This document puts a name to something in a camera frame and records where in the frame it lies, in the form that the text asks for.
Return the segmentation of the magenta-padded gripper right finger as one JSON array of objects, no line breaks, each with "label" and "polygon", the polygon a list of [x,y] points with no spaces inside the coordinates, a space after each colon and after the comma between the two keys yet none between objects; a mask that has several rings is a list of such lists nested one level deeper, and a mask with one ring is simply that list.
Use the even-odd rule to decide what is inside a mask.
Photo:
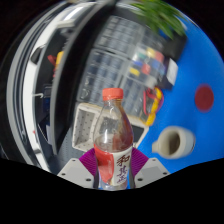
[{"label": "magenta-padded gripper right finger", "polygon": [[131,189],[146,186],[169,175],[169,171],[157,158],[148,158],[136,148],[132,149],[129,171]]}]

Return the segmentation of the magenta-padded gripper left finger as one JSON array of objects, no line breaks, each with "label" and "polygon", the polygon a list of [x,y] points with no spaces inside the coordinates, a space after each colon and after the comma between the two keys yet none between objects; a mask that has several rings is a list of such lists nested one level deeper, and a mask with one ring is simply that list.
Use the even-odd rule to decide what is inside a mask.
[{"label": "magenta-padded gripper left finger", "polygon": [[78,186],[97,189],[99,173],[94,149],[84,153],[79,159],[71,158],[58,176]]}]

